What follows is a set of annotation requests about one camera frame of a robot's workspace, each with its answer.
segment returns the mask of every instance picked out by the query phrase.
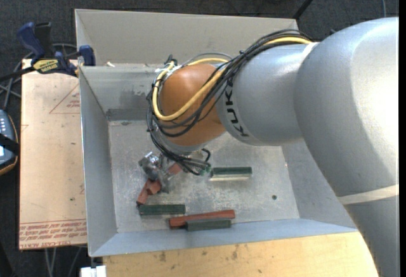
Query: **blue clamp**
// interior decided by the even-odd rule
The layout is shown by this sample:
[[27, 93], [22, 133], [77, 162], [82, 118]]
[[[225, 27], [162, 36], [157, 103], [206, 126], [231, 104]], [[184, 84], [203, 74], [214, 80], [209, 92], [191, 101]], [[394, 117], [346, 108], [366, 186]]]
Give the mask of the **blue clamp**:
[[[61, 73], [74, 77], [77, 76], [77, 67], [66, 59], [61, 52], [57, 51], [54, 55], [49, 55], [49, 53], [46, 55], [46, 50], [40, 39], [35, 35], [34, 29], [34, 23], [29, 22], [23, 25], [17, 32], [17, 38], [20, 43], [34, 54], [31, 60], [31, 67], [42, 74]], [[49, 37], [41, 37], [44, 43], [49, 42]], [[89, 45], [81, 46], [78, 55], [83, 57], [84, 65], [96, 65], [95, 55]]]

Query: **green block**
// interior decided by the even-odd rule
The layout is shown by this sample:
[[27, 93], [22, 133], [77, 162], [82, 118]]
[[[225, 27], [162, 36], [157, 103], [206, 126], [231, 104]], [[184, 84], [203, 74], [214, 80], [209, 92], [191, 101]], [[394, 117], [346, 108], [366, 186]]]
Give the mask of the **green block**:
[[184, 214], [186, 206], [183, 204], [173, 205], [141, 205], [138, 207], [141, 216], [152, 215], [176, 215]]
[[213, 168], [210, 180], [247, 179], [252, 176], [252, 167]]
[[208, 229], [226, 229], [231, 227], [231, 219], [198, 219], [186, 221], [186, 230], [189, 232], [205, 231]]

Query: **wooden board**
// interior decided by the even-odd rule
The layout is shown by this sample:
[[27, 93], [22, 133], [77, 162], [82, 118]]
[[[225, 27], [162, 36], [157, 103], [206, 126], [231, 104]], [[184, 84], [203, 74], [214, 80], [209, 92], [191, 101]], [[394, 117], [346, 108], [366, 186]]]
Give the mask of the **wooden board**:
[[108, 277], [377, 277], [359, 232], [103, 258]]

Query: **yellow cable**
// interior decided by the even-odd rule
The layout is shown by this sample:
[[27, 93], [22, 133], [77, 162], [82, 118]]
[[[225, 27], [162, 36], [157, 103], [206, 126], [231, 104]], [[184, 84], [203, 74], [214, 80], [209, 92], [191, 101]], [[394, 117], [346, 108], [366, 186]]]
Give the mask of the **yellow cable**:
[[[274, 44], [274, 43], [278, 43], [278, 42], [297, 42], [299, 44], [309, 44], [311, 43], [311, 41], [307, 40], [307, 39], [303, 39], [300, 37], [283, 37], [283, 38], [276, 38], [272, 41], [268, 41], [267, 43], [265, 43], [265, 45], [267, 44]], [[207, 60], [214, 60], [214, 58], [211, 59], [201, 59], [201, 60], [197, 60], [196, 62], [193, 62], [189, 65], [193, 65], [193, 64], [198, 64], [198, 62], [200, 61], [200, 63], [203, 63], [203, 61], [207, 61]], [[173, 68], [173, 65], [171, 67], [166, 68], [166, 70], [162, 71], [158, 77], [157, 77], [157, 85], [160, 85], [160, 80], [163, 78], [164, 75], [166, 75], [171, 69]], [[207, 90], [209, 90], [210, 88], [212, 88], [214, 86], [214, 84], [216, 83], [216, 81], [218, 80], [218, 78], [221, 76], [221, 74], [224, 72], [224, 70], [219, 70], [212, 78], [209, 82], [205, 83], [197, 92], [194, 96], [192, 96], [188, 102], [186, 102], [178, 111], [174, 112], [172, 115], [168, 115], [165, 116], [163, 114], [160, 113], [159, 109], [158, 109], [158, 86], [154, 87], [154, 92], [152, 94], [152, 106], [154, 109], [154, 114], [158, 119], [161, 119], [163, 121], [170, 121], [170, 120], [174, 120], [177, 119], [179, 116], [182, 116], [196, 101], [197, 99], [199, 99]]]
[[264, 45], [275, 44], [278, 42], [297, 42], [299, 44], [310, 44], [311, 43], [311, 41], [304, 39], [304, 38], [300, 38], [300, 37], [283, 37], [283, 38], [276, 38], [272, 41], [268, 41]]
[[220, 63], [228, 63], [228, 60], [225, 60], [224, 58], [202, 58], [197, 61], [193, 61], [188, 64], [189, 65], [195, 65], [195, 64], [200, 64], [200, 63], [210, 63], [210, 62], [220, 62]]

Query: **cardboard sheet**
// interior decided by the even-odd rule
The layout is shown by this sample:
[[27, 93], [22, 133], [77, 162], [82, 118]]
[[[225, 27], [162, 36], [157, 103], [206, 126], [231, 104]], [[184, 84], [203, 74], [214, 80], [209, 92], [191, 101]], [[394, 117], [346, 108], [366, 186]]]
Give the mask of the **cardboard sheet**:
[[79, 81], [22, 77], [19, 249], [87, 242]]

